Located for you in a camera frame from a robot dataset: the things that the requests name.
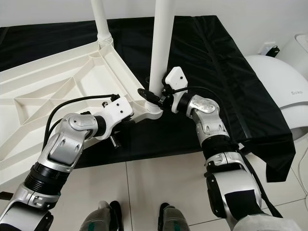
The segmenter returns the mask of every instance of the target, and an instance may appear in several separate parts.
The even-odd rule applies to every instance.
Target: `white bracket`
[[[167,75],[166,79],[165,79],[165,83],[169,84],[171,86],[171,88],[173,90],[178,90],[181,88],[185,88],[187,87],[187,79],[182,71],[182,68],[180,68],[179,66],[173,67],[172,70],[170,71],[170,73]],[[173,94],[173,104],[171,107],[171,111],[173,113],[178,113],[179,111],[177,110],[179,101],[181,99],[181,97],[183,96],[184,93],[187,93],[187,90],[181,91],[181,92],[177,92],[175,94]]]
[[[106,122],[106,132],[102,136],[96,137],[98,140],[107,139],[115,125],[120,123],[122,119],[132,116],[134,111],[125,97],[121,97],[104,107],[95,116],[101,116]]]

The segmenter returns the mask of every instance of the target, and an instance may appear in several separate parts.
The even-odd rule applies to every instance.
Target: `robot leg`
[[[159,209],[158,231],[190,231],[184,215],[174,206],[163,203]]]
[[[123,231],[121,206],[118,201],[110,205],[100,201],[98,209],[90,213],[80,231]]]

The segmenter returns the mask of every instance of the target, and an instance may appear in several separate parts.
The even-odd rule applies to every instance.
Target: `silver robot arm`
[[[219,105],[212,99],[189,94],[188,82],[180,67],[174,67],[163,79],[163,84],[162,97],[143,89],[138,92],[161,109],[184,113],[196,123],[205,157],[205,177],[212,212],[219,218],[225,218],[232,231],[269,228],[299,231],[292,220],[272,217],[261,210],[262,193],[249,170],[252,167],[247,167],[249,162],[238,152],[238,144],[231,140],[219,117]]]
[[[32,166],[0,216],[0,230],[9,226],[22,231],[48,230],[61,188],[92,137],[107,139],[113,127],[132,116],[126,98],[119,98],[95,115],[67,114],[56,127],[38,161]]]

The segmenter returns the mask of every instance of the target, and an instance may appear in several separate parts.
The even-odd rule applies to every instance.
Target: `white wall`
[[[154,0],[103,0],[107,18],[154,15]],[[217,15],[244,55],[308,32],[308,0],[176,0],[176,15]],[[0,26],[93,20],[90,0],[1,0]]]

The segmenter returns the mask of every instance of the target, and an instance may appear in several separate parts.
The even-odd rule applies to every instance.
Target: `white machine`
[[[281,109],[293,139],[307,134],[308,81],[290,65],[276,58],[252,55],[246,60]]]
[[[297,70],[308,81],[308,34],[297,34],[276,56]]]

